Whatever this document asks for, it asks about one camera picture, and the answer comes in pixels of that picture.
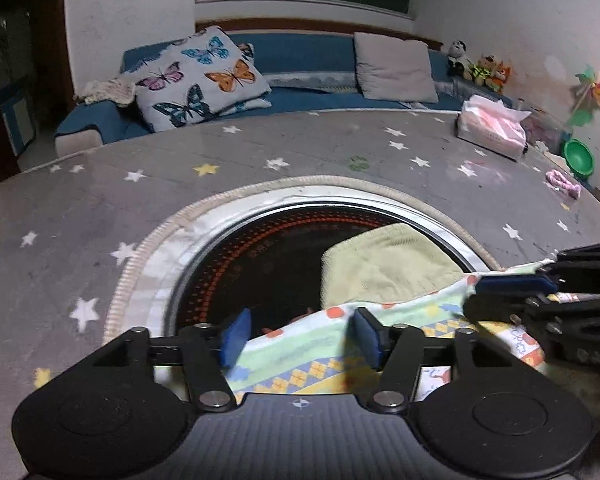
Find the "colourful patterned children's shirt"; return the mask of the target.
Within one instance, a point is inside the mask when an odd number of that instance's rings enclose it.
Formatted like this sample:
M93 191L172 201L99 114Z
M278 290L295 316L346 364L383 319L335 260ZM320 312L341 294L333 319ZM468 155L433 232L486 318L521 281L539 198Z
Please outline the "colourful patterned children's shirt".
M363 301L385 325L406 323L428 337L450 338L467 326L460 314L462 303L474 292L477 273L463 273L441 258L441 276L427 256L440 257L439 249L408 229L411 241L402 248L403 257L416 259L419 284L407 289L407 300L380 304L375 296ZM378 375L364 361L347 334L349 318L360 304L342 298L311 314L305 314L267 335L261 335L242 349L237 363L225 378L236 396L247 392L281 394L364 393L376 384ZM546 364L540 345L522 328L512 324L485 322L483 328L503 341L511 354L576 394L600 417L600 375L577 372Z

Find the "pink hair scrunchie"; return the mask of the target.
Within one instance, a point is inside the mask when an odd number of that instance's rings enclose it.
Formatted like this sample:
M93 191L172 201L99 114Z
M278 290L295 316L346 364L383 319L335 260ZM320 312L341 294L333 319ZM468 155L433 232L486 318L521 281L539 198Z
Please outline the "pink hair scrunchie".
M546 183L554 188L571 197L573 200L578 200L581 196L581 187L576 182L572 182L565 174L560 170L552 169L548 170L545 174Z

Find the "green plastic basin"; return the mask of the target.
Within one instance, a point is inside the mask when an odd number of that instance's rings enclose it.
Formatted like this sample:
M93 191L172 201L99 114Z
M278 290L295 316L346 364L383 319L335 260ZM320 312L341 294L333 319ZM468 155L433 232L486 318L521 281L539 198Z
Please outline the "green plastic basin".
M594 174L595 159L586 144L578 139L568 140L562 147L562 154L570 170L581 180L588 180Z

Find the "pink tissue box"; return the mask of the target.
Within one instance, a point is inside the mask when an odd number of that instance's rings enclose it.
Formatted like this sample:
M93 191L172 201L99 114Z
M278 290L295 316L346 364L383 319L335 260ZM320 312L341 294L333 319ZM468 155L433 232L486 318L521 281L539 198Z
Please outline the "pink tissue box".
M522 122L530 110L513 110L502 101L474 94L463 103L456 135L467 142L518 162L528 144Z

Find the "orange fox plush toy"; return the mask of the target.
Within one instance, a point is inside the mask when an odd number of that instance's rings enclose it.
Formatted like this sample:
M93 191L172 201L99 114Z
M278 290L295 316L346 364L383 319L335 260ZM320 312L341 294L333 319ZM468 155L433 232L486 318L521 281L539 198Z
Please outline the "orange fox plush toy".
M497 94L503 93L511 74L512 66L492 55L482 56L471 66L471 77L474 83Z

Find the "panda plush toy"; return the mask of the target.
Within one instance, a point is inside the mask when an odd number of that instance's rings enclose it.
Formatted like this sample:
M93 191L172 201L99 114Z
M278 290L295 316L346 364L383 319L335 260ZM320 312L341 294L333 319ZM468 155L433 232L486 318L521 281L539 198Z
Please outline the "panda plush toy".
M471 69L472 62L467 56L466 44L462 40L454 40L448 51L448 76L472 81Z

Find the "colourful pinwheel toy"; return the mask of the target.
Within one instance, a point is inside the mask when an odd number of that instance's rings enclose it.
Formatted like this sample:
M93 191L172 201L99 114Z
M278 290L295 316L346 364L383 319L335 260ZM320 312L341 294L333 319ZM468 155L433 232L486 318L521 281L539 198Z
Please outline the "colourful pinwheel toy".
M570 88L573 104L567 124L570 127L584 127L590 124L600 111L600 70L591 65L577 73L578 83Z

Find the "grey sofa cushion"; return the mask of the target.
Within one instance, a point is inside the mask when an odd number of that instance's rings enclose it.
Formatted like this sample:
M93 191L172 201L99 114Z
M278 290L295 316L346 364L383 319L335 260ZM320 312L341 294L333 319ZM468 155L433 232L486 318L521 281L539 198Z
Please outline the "grey sofa cushion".
M356 80L366 99L439 102L424 42L366 32L356 32L353 40Z

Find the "butterfly print pillow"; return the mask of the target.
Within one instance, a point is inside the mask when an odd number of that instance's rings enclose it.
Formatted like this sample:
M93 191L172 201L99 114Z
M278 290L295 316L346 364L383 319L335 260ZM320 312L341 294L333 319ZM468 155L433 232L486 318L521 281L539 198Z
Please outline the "butterfly print pillow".
M123 73L153 132L261 105L271 87L253 62L218 26L176 40Z

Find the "blue corner sofa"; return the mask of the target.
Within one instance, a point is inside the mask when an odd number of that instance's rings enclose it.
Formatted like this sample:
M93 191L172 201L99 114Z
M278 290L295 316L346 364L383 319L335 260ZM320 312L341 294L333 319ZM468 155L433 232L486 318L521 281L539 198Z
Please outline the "blue corner sofa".
M379 74L364 68L396 53ZM317 32L224 32L126 51L120 72L93 81L54 134L59 156L239 116L321 110L457 112L472 96L512 104L492 79L475 84L464 44L443 53L425 39Z

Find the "crumpled beige cloth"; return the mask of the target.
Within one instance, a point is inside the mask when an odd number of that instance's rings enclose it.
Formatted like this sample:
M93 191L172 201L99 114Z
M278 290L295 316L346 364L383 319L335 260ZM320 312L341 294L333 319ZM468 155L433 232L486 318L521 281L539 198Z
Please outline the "crumpled beige cloth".
M85 105L110 101L115 106L126 107L135 100L135 84L123 77L91 80L74 96L74 100Z

